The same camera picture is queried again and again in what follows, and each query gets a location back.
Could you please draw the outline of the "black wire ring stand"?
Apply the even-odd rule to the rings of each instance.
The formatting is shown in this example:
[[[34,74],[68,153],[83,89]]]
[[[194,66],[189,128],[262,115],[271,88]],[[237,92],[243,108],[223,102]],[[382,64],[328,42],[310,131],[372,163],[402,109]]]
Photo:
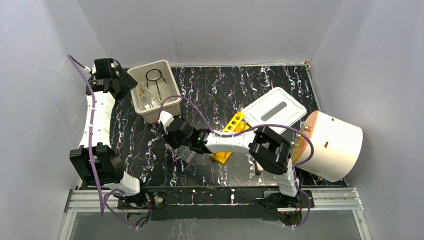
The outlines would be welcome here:
[[[157,68],[153,68],[150,69],[146,72],[145,74],[145,78],[146,78],[146,86],[147,88],[149,88],[149,83],[154,83],[156,86],[156,91],[157,91],[157,96],[159,97],[159,99],[162,99],[162,94],[161,94],[161,90],[159,87],[159,82],[162,81],[165,84],[168,83],[168,81],[165,79],[163,73],[161,70],[157,69]]]

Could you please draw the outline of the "white bin lid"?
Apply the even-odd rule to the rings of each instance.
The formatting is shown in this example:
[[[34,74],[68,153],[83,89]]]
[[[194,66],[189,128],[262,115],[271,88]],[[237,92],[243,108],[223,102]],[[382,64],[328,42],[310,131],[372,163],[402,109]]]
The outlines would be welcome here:
[[[276,124],[292,126],[307,113],[306,108],[281,87],[274,87],[241,112],[249,126]]]

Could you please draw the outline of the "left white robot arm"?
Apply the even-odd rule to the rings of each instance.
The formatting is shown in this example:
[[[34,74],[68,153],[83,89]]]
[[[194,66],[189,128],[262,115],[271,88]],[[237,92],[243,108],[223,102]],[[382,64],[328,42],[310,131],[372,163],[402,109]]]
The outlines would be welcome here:
[[[87,113],[83,135],[69,159],[82,182],[90,187],[118,189],[137,208],[149,203],[140,180],[124,170],[124,161],[111,147],[112,111],[138,82],[113,58],[94,60],[93,67],[67,56],[86,84]]]

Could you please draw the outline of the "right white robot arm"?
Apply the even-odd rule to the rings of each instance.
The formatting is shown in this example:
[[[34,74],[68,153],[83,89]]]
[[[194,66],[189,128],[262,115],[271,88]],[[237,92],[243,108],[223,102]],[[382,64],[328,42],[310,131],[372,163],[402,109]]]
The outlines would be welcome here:
[[[291,160],[291,143],[269,126],[229,133],[196,129],[180,117],[162,116],[158,122],[163,127],[163,137],[169,148],[185,146],[197,154],[230,152],[249,155],[264,171],[273,174],[286,206],[295,207],[301,201]]]

